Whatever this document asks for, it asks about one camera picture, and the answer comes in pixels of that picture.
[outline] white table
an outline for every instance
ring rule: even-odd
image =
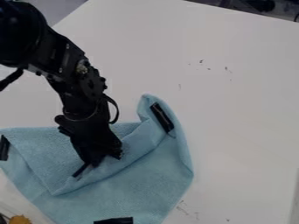
[[[289,223],[299,166],[298,24],[178,0],[90,0],[55,30],[108,78],[121,121],[137,120],[142,93],[167,101],[180,119],[196,176],[164,223]],[[1,127],[53,125],[61,110],[33,74],[0,102]]]

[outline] gray floor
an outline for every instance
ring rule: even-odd
[[[53,26],[86,1],[87,0],[21,0],[19,2],[33,4],[44,14],[48,24]]]

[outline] dark speck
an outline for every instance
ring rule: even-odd
[[[177,206],[177,210],[183,213],[184,215],[189,215],[182,207]]]

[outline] black object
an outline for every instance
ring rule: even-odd
[[[7,76],[4,80],[0,81],[0,92],[4,90],[8,85],[10,85],[12,82],[16,81],[18,78],[20,78],[23,74],[23,69],[18,68],[16,72],[10,74]]]
[[[246,0],[246,2],[260,12],[272,11],[275,8],[273,0]]]
[[[297,13],[296,15],[295,15],[295,18],[294,18],[294,22],[297,22],[297,19],[299,18],[299,13]]]
[[[8,152],[10,149],[10,142],[5,136],[1,136],[0,140],[0,161],[8,160]]]
[[[134,223],[133,217],[110,219],[110,220],[98,220],[94,222],[94,224],[133,224],[133,223]]]
[[[160,105],[155,102],[150,106],[151,111],[154,113],[156,119],[160,122],[161,126],[165,130],[166,133],[170,132],[174,129],[174,125],[170,118],[165,114]]]
[[[63,103],[63,115],[56,116],[55,122],[59,131],[71,138],[84,167],[98,166],[106,155],[121,158],[122,142],[109,128],[108,103],[117,105],[103,94],[106,79],[89,64],[85,53],[51,29],[31,4],[0,0],[0,63],[18,68],[0,82],[2,89],[17,79],[22,69],[46,77]]]
[[[7,224],[5,218],[2,216],[1,213],[0,213],[0,224]]]

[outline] blue cloth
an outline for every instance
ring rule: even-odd
[[[150,110],[158,102],[174,123],[169,135]],[[112,126],[123,142],[123,157],[105,157],[95,169],[73,178],[83,162],[57,128],[2,129],[11,142],[0,162],[19,191],[59,224],[134,217],[135,224],[162,223],[191,184],[193,171],[184,132],[161,100],[144,95],[141,122]]]

